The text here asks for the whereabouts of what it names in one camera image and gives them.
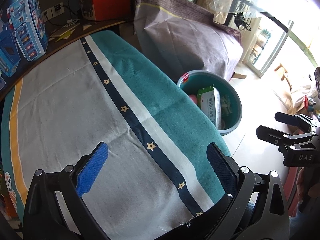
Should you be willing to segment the person right hand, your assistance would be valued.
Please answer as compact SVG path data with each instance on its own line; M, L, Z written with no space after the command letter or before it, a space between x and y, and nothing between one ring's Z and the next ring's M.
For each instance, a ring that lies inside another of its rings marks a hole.
M297 187L297 199L300 204L302 204L303 199L306 195L310 198L319 197L319 182L312 182L313 169L303 167L297 177L296 187Z

